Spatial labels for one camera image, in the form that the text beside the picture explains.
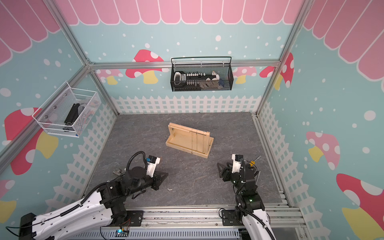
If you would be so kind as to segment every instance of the gray stone floor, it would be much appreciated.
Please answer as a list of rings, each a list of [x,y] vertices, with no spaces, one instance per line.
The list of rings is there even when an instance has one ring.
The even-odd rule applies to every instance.
[[[170,122],[209,131],[214,138],[209,157],[205,159],[167,147]],[[113,171],[124,169],[137,151],[144,151],[146,156],[161,157],[156,170],[168,172],[169,176],[158,191],[149,189],[134,200],[127,198],[127,207],[234,204],[232,185],[219,178],[216,166],[217,162],[231,162],[232,153],[243,154],[246,160],[261,155],[256,165],[261,170],[258,192],[264,203],[281,202],[250,113],[120,115],[88,190],[115,178]],[[134,166],[144,166],[141,156],[134,159],[131,168]]]

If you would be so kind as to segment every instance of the white picket fence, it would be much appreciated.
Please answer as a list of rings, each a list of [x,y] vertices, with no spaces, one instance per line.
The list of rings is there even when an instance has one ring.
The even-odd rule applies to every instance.
[[[140,113],[230,113],[230,112],[255,112],[260,104],[262,97],[246,98],[238,96],[231,98],[216,98],[215,96],[208,98],[207,96],[200,98],[169,98],[166,96],[162,99],[150,97],[149,99],[142,97],[127,97],[123,99],[112,98],[116,108],[120,113],[140,114]]]
[[[321,223],[323,214],[316,211],[313,205],[315,198],[310,197],[307,192],[308,185],[302,181],[303,173],[297,170],[298,162],[292,159],[293,152],[289,151],[289,143],[284,141],[285,135],[281,134],[281,127],[278,126],[278,120],[275,120],[275,114],[272,114],[272,110],[270,102],[267,102],[259,117],[267,134],[269,145],[275,155],[278,170],[283,177],[283,184],[289,189],[286,194],[293,200],[294,206],[301,209],[311,236],[313,238],[317,237],[319,240],[324,238],[329,240],[331,231]]]
[[[63,180],[61,185],[53,187],[55,196],[45,201],[48,205],[46,212],[62,208],[82,197],[80,194],[84,191],[116,120],[108,105],[103,104],[102,107],[99,109],[100,115],[95,115],[96,122],[91,122],[92,128],[87,129],[88,137],[83,137],[83,145],[78,145],[79,153],[73,154],[73,163],[67,164],[67,174],[60,175]]]

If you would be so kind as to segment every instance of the black wire basket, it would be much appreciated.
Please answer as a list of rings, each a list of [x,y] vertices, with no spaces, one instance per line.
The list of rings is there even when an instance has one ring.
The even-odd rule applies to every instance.
[[[225,56],[171,58],[172,91],[232,90],[231,60]]]

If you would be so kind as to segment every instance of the mushroom illustration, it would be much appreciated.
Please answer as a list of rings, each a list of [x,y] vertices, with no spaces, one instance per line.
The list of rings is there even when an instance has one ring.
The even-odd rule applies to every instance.
[[[280,90],[280,84],[283,79],[285,82],[285,86],[287,88],[291,86],[293,71],[294,71],[293,55],[292,53],[289,53],[288,58],[285,61],[285,64],[283,66],[283,69],[281,70],[279,76],[277,77],[277,81],[275,82],[275,85],[274,85],[277,91]],[[260,77],[266,78],[266,77],[272,76],[272,73],[273,73],[273,67],[268,66],[260,72]]]
[[[237,78],[236,84],[243,84],[245,83],[245,76],[256,76],[257,71],[255,67],[239,67],[235,68],[233,71],[233,77]]]
[[[14,180],[0,180],[0,199],[13,187],[14,184]],[[0,223],[8,221],[15,208],[16,201],[0,201]]]
[[[152,51],[141,49],[136,54],[135,58],[133,59],[133,62],[164,62],[164,60]],[[129,78],[136,78],[143,74],[145,84],[155,84],[159,80],[155,76],[154,71],[168,72],[169,68],[127,69],[125,75],[127,75],[127,77]]]
[[[7,140],[3,141],[3,145],[11,142],[32,121],[32,114],[36,110],[38,108],[23,108],[14,111],[5,118],[4,127]],[[59,139],[57,137],[48,135],[43,129],[40,129],[11,162],[13,173],[21,175],[31,168],[36,149],[48,159],[53,155],[58,145]]]
[[[336,137],[330,134],[323,134],[321,132],[307,132],[306,144],[310,142],[314,145],[313,148],[308,150],[312,159],[319,162],[320,158],[324,155],[331,170],[334,170],[340,161],[340,147]]]
[[[123,76],[118,69],[98,69],[96,73],[103,83],[107,82],[109,85],[116,85],[118,83],[114,76]]]
[[[338,174],[340,190],[359,208],[342,208],[345,219],[362,240],[384,236],[384,191],[346,174]]]

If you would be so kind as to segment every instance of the wooden tray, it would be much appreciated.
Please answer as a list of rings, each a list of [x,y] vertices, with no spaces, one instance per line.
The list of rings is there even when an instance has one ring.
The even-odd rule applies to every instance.
[[[210,137],[210,132],[204,132],[174,123],[169,123],[168,128],[170,133],[166,141],[168,147],[208,158],[214,142],[214,138]]]

